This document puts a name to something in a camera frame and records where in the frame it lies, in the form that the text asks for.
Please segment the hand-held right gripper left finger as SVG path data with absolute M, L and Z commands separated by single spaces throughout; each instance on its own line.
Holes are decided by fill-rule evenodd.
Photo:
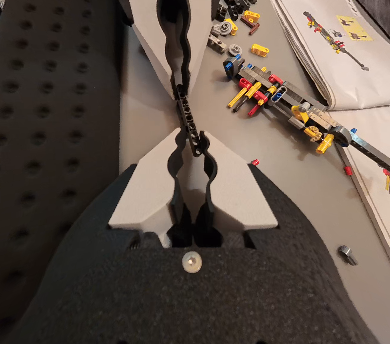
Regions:
M 185 146 L 186 133 L 177 128 L 139 160 L 108 222 L 111 228 L 153 232 L 163 248 L 172 246 L 168 231 L 183 219 L 177 175 Z

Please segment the grey lego beam assembly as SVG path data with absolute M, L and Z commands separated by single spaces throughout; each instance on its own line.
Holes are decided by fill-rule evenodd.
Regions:
M 247 113 L 253 117 L 260 109 L 273 108 L 283 114 L 297 130 L 309 137 L 317 145 L 317 154 L 324 154 L 333 144 L 343 148 L 354 147 L 373 160 L 384 174 L 389 175 L 389 157 L 371 146 L 356 134 L 356 129 L 348 130 L 332 119 L 325 106 L 298 87 L 284 81 L 266 68 L 244 66 L 240 54 L 227 58 L 223 68 L 228 80 L 238 79 L 239 93 L 227 107 L 236 113 L 244 104 L 253 103 Z

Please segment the open instruction booklet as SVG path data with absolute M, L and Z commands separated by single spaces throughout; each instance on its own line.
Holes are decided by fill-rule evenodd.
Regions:
M 390 46 L 353 0 L 270 0 L 325 115 L 390 154 Z

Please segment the long black lego beam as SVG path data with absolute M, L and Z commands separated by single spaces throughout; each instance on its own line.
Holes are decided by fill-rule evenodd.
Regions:
M 175 99 L 178 118 L 184 128 L 194 157 L 202 155 L 201 141 L 194 123 L 192 112 L 189 106 L 186 91 L 183 85 L 176 85 Z

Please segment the dark grey lego pin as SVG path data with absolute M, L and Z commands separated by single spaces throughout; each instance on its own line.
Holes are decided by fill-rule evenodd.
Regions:
M 352 249 L 349 248 L 348 246 L 340 245 L 338 248 L 338 254 L 340 255 L 340 257 L 344 259 L 345 262 L 349 263 L 351 266 L 358 265 L 358 261 L 355 258 Z

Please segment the short grey lego beam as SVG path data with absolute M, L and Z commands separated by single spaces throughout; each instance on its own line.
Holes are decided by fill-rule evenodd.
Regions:
M 211 33 L 209 34 L 207 45 L 218 54 L 224 54 L 228 49 L 228 46 L 224 42 Z

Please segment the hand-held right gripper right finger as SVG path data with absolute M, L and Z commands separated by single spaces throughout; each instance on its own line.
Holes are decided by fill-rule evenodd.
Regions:
M 199 210 L 204 232 L 244 232 L 272 229 L 278 220 L 271 210 L 250 164 L 207 131 L 200 132 L 204 172 L 209 180 Z

